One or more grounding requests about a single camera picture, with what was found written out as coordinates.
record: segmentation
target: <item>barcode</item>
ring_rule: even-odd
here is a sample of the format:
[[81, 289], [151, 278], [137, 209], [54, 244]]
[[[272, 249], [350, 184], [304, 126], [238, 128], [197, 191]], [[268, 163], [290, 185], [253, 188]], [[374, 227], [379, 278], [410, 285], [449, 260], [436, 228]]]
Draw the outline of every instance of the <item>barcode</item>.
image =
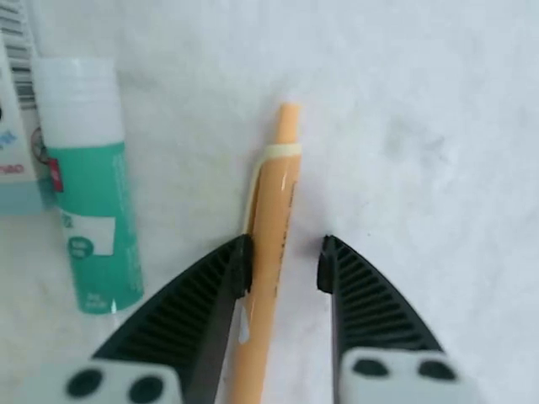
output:
[[22, 109], [35, 108], [30, 70], [30, 43], [19, 0], [0, 0], [0, 33], [8, 55], [11, 75]]

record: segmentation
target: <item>white surface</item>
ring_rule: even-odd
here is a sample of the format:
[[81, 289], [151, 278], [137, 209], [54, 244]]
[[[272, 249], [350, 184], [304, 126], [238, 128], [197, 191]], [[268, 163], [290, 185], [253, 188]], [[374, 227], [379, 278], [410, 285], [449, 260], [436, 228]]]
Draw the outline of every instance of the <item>white surface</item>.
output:
[[[88, 369], [101, 372], [97, 389], [82, 398], [68, 396], [70, 380]], [[44, 365], [24, 379], [15, 393], [15, 404], [133, 404], [130, 388], [147, 376], [157, 376], [163, 382], [161, 396], [153, 404], [184, 404], [178, 376], [168, 366], [98, 359]]]
[[[365, 359], [381, 363], [387, 369], [387, 376], [355, 372], [356, 362]], [[440, 380], [420, 375], [418, 370], [424, 361], [445, 364], [456, 378]], [[357, 348], [343, 357], [340, 374], [341, 404], [483, 404], [473, 380], [440, 352]]]
[[[328, 231], [490, 402], [537, 402], [538, 2], [33, 4], [46, 55], [118, 59], [146, 296], [237, 234], [278, 103], [304, 105], [265, 403], [330, 402], [329, 301], [314, 286]], [[1, 223], [7, 396], [38, 363], [90, 354], [125, 314], [77, 313], [52, 215]]]

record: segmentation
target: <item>pen barrel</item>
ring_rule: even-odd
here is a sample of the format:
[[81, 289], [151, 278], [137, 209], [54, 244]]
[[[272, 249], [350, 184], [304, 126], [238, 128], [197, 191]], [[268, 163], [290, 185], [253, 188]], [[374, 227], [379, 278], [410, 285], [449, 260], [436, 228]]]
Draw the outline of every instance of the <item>pen barrel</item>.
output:
[[271, 158], [260, 170], [252, 230], [253, 283], [244, 301], [249, 338], [237, 346], [232, 404], [258, 404], [261, 400], [300, 161], [300, 154]]

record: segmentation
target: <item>white cap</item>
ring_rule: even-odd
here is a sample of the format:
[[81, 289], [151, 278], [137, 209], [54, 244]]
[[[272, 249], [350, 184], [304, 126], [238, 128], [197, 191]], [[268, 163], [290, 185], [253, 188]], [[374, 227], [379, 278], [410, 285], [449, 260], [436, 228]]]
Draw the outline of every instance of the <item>white cap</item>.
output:
[[36, 58], [32, 72], [47, 147], [106, 146], [124, 140], [112, 59]]

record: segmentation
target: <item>orange pen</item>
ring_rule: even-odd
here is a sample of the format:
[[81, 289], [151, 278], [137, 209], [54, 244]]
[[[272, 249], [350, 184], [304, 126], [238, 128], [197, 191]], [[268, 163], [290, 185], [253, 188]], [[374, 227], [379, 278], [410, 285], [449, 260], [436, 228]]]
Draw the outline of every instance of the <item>orange pen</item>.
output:
[[302, 157], [296, 143], [298, 115], [297, 105], [281, 105], [275, 144], [265, 148], [251, 184], [244, 230], [253, 238], [253, 283], [241, 307], [232, 404], [259, 404], [264, 388], [279, 275]]

